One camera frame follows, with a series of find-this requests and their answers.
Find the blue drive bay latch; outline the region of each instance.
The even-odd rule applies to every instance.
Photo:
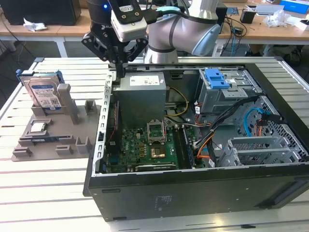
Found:
[[[224,75],[218,69],[205,69],[205,76],[213,89],[230,88],[224,80]]]

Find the floor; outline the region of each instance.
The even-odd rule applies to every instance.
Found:
[[[65,46],[69,57],[94,56],[80,42],[66,42]],[[60,57],[58,48],[54,42],[27,42],[26,47],[35,57]],[[244,56],[247,49],[248,47],[246,45],[241,45],[234,56]],[[225,51],[223,56],[228,57],[230,54],[230,52]],[[299,67],[294,67],[298,74],[303,78],[309,72],[309,59],[306,59],[307,57],[309,57],[309,50],[303,49],[302,63]],[[6,52],[0,56],[0,108],[18,84],[15,71],[17,69],[28,69],[33,61],[34,58],[25,49],[23,49],[22,44],[18,44],[16,46],[15,52]]]

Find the gray power supply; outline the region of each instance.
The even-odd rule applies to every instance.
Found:
[[[127,73],[113,92],[121,102],[125,127],[145,127],[151,120],[163,120],[166,85],[162,72]]]

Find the metal workbench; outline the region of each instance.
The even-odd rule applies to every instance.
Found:
[[[286,63],[274,58],[181,58],[190,63],[256,63],[306,125],[309,86]],[[107,64],[98,58],[46,58],[33,70],[60,69],[78,105],[100,104]],[[13,148],[32,111],[32,101],[19,84],[0,111],[0,231],[309,231],[309,191],[284,208],[190,217],[106,223],[92,198],[82,195],[87,159],[12,162]]]

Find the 3d-printed holder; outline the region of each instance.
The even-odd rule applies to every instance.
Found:
[[[31,108],[34,114],[13,151],[12,161],[88,158],[93,152],[100,106],[94,100],[76,106],[69,84],[59,84],[57,91],[64,105],[53,111]],[[36,123],[44,124],[42,131],[31,131]]]

